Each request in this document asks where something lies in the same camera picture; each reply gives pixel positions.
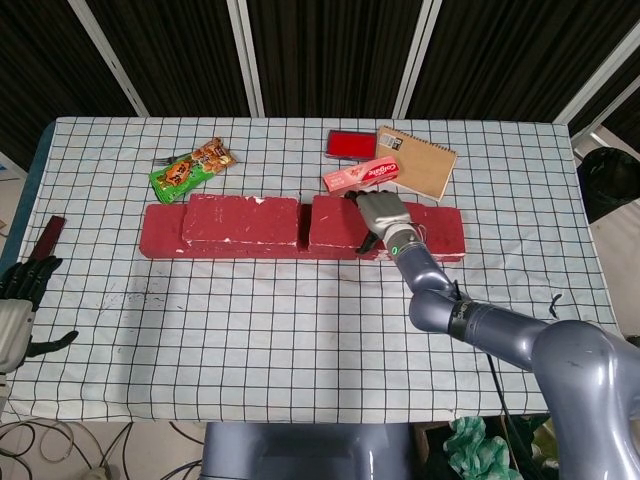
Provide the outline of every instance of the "grid tablecloth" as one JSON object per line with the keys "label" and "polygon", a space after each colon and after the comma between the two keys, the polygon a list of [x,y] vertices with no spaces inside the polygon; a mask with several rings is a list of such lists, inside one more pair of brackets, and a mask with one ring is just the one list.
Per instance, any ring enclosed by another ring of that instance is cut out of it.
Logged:
{"label": "grid tablecloth", "polygon": [[[67,219],[33,329],[80,332],[10,378],[3,420],[405,422],[500,412],[484,354],[408,320],[391,262],[151,261],[138,250],[154,158],[213,136],[239,164],[194,193],[309,202],[330,129],[380,125],[452,148],[442,206],[462,212],[467,255],[445,271],[473,298],[553,320],[615,320],[564,125],[480,121],[62,118],[21,255]],[[399,189],[407,201],[434,202]],[[499,363],[513,413],[546,411],[532,374]]]}

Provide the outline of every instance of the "black trash bag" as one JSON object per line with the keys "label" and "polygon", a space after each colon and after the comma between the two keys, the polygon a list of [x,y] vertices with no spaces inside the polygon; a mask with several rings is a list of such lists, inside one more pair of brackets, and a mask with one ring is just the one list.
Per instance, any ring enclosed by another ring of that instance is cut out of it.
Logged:
{"label": "black trash bag", "polygon": [[640,162],[617,148],[589,152],[578,167],[589,223],[640,198]]}

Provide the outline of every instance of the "green snack package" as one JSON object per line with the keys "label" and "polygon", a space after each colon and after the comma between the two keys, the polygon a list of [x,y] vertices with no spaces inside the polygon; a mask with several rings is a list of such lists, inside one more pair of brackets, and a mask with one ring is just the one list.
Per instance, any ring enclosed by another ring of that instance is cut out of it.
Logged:
{"label": "green snack package", "polygon": [[214,138],[201,148],[178,158],[168,167],[149,174],[149,181],[162,203],[171,203],[201,182],[236,163],[222,140]]}

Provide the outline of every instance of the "spiral notebook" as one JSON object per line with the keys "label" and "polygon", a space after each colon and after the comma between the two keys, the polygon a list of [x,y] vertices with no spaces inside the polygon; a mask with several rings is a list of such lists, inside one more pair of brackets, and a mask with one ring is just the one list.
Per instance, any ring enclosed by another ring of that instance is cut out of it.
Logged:
{"label": "spiral notebook", "polygon": [[439,202],[449,183],[457,154],[389,127],[378,130],[376,157],[391,155],[400,166],[393,180],[401,187]]}

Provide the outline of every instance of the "pink candy box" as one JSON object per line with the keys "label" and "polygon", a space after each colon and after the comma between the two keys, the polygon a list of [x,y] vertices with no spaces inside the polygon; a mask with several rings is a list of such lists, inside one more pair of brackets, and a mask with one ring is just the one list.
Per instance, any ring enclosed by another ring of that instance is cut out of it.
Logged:
{"label": "pink candy box", "polygon": [[349,190],[360,190],[393,180],[398,173],[400,168],[395,158],[388,156],[327,173],[322,178],[331,195],[343,195]]}

